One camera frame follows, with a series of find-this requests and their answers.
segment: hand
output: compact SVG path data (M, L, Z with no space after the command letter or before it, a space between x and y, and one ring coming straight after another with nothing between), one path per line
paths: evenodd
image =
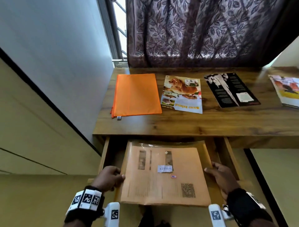
M231 191L240 188L231 169L217 162L212 162L214 169L205 168L205 172L213 175L220 189L228 195Z
M114 187L119 187L125 178L125 175L120 175L120 168L106 166L91 185L98 188L101 192L113 191Z

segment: leaf pattern curtain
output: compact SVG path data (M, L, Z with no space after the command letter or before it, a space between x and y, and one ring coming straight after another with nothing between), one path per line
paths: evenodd
M264 66L299 35L298 2L126 0L129 66Z

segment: person's left hand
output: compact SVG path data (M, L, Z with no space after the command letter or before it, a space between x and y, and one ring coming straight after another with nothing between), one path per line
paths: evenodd
M120 168L116 166L106 166L92 182L92 186L101 192L113 191L114 187L119 187L125 179L125 175L120 175Z

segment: orange folder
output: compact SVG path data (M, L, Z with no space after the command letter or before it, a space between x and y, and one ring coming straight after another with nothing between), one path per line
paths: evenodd
M117 75L112 118L161 113L155 74Z

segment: drawer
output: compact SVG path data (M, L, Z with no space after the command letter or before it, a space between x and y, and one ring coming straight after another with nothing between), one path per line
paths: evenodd
M143 136L108 136L105 140L104 149L102 153L102 159L99 165L100 172L105 166L117 166L121 168L128 140L146 140L146 141L165 141L165 142L194 142L205 141L201 145L199 151L199 157L202 168L212 168L211 161L221 163L228 166L235 178L239 181L241 186L244 185L244 178L240 171L239 165L233 154L232 148L226 137L143 137ZM214 177L204 172L208 190L211 196L212 204L216 203L222 205L224 203L222 195Z

